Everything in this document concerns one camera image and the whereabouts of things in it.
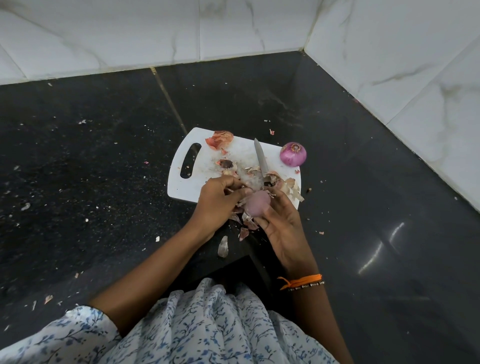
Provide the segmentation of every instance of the cutting board handle hole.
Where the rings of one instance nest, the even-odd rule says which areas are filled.
[[[183,160],[183,165],[180,169],[180,177],[182,178],[190,178],[193,172],[193,164],[195,163],[195,159],[197,158],[198,152],[202,146],[198,143],[193,143],[188,150],[185,159]]]

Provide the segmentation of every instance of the white cutting board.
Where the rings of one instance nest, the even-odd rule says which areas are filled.
[[[253,145],[253,140],[234,136],[233,141],[226,148],[227,154],[222,155],[220,151],[212,150],[205,139],[213,135],[212,130],[193,128],[180,143],[173,156],[170,172],[168,174],[167,194],[179,200],[198,202],[200,190],[209,178],[220,177],[221,169],[215,164],[219,159],[229,159],[236,162],[238,168],[258,166],[258,158]],[[185,156],[192,144],[198,143],[202,146],[195,163],[190,166],[191,176],[182,178],[180,170]],[[280,160],[281,146],[260,143],[264,150],[265,159],[270,170],[278,172],[284,180],[295,178],[301,190],[301,173],[296,174],[299,167],[289,167]],[[299,201],[295,199],[295,208],[298,208]]]

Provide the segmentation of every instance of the white floral dress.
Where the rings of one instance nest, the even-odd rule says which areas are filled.
[[[80,306],[0,351],[0,363],[336,363],[293,322],[267,311],[245,285],[236,295],[206,278],[159,300],[123,339]]]

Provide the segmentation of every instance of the wall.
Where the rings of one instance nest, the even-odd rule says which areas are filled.
[[[0,84],[301,49],[317,0],[0,0]]]
[[[323,0],[305,47],[480,210],[480,2]]]

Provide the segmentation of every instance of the floral sleeve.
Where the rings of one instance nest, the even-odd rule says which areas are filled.
[[[121,337],[95,308],[80,306],[0,351],[0,363],[97,363]]]

